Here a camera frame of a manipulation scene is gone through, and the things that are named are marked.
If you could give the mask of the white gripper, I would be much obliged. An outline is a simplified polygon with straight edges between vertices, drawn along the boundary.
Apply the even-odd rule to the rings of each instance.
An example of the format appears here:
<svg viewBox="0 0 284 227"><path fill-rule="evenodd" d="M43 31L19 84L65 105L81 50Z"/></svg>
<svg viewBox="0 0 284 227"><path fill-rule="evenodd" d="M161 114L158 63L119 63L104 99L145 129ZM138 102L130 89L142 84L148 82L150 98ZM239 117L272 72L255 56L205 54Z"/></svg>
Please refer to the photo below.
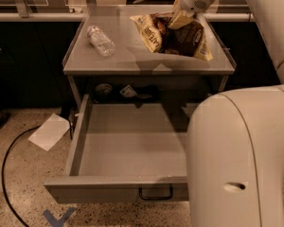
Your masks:
<svg viewBox="0 0 284 227"><path fill-rule="evenodd" d="M170 29L179 29L194 20L194 12L205 12L215 0L175 0L172 7Z"/></svg>

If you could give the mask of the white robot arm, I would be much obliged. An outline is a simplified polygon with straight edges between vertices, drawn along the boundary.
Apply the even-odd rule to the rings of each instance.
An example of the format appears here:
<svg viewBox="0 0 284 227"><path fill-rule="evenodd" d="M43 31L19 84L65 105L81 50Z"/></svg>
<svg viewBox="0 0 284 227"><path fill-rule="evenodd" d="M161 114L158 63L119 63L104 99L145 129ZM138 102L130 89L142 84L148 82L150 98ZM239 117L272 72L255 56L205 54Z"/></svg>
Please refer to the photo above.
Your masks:
<svg viewBox="0 0 284 227"><path fill-rule="evenodd" d="M284 227L284 0L246 0L279 84L203 101L187 129L192 227Z"/></svg>

